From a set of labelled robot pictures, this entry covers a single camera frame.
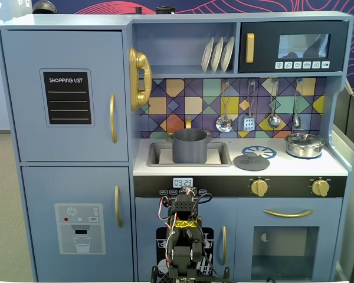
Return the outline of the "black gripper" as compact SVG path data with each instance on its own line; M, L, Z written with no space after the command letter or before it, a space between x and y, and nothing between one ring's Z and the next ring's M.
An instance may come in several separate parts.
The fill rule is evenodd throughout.
M170 216L177 214L178 220L189 220L192 215L198 214L198 197L179 194L170 197Z

